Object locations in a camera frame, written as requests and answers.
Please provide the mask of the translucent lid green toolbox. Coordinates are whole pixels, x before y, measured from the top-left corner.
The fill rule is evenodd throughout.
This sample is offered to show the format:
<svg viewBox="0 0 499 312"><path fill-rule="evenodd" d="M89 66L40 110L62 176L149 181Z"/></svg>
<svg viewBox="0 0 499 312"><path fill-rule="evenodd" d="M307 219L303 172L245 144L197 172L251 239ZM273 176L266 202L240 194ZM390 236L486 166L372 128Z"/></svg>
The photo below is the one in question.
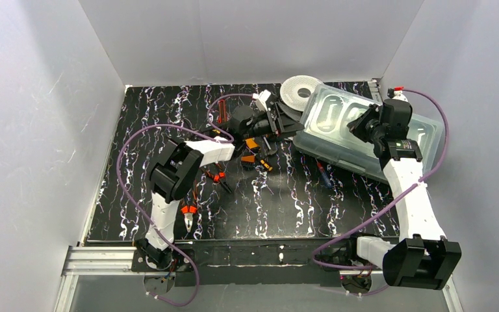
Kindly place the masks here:
<svg viewBox="0 0 499 312"><path fill-rule="evenodd" d="M444 125L414 114L402 91L382 104L327 85L318 86L301 117L297 150L328 164L384 182L381 148L412 140L423 171L433 167Z"/></svg>

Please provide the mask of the orange black needle-nose pliers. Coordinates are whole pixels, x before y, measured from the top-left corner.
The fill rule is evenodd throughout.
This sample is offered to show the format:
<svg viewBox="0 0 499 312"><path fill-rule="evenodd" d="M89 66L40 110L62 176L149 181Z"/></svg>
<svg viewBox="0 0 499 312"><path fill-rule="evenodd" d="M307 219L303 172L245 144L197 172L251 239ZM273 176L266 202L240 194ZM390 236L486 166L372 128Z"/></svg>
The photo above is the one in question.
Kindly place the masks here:
<svg viewBox="0 0 499 312"><path fill-rule="evenodd" d="M200 168L200 170L212 180L212 182L216 185L220 185L228 194L233 192L232 188L227 182L226 174L224 169L219 163L214 164L216 168L216 173L211 172L208 168Z"/></svg>

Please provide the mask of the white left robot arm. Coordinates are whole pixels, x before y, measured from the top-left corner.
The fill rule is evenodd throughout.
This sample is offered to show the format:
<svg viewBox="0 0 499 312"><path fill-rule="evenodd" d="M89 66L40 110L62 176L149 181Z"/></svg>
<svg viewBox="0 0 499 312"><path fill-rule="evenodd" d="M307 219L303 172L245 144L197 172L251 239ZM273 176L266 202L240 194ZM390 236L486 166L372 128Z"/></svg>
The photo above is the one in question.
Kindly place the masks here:
<svg viewBox="0 0 499 312"><path fill-rule="evenodd" d="M212 124L204 133L191 131L197 139L169 138L149 169L151 228L134 245L143 258L159 271L169 269L174 257L186 254L174 245L174 225L179 205L193 189L198 173L210 164L238 157L247 139L293 137L304 126L292 109L276 100L258 100L258 110L248 105L234 109L230 118Z"/></svg>

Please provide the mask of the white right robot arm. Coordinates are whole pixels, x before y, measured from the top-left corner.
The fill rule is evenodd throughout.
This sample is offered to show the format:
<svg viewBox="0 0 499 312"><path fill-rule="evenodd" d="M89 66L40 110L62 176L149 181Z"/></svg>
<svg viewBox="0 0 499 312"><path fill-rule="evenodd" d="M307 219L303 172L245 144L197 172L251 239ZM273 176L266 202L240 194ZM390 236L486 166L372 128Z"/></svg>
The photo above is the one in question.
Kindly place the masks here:
<svg viewBox="0 0 499 312"><path fill-rule="evenodd" d="M408 138L413 115L410 103L386 99L371 105L348 129L371 143L394 196L400 225L398 244L379 237L358 235L357 257L380 268L387 285L418 289L442 289L457 266L462 251L446 238L435 218L423 175L423 156L418 143Z"/></svg>

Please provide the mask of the orange black cutting pliers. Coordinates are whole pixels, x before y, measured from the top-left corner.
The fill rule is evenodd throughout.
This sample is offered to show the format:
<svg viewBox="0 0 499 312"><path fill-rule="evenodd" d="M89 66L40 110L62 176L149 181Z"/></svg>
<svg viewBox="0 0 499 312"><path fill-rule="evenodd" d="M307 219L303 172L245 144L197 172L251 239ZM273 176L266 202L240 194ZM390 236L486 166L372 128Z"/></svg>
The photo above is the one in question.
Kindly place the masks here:
<svg viewBox="0 0 499 312"><path fill-rule="evenodd" d="M191 193L189 195L188 201L182 200L181 213L183 214L183 220L185 223L185 229L187 233L192 231L194 224L194 215L198 213L198 192L197 184L194 183Z"/></svg>

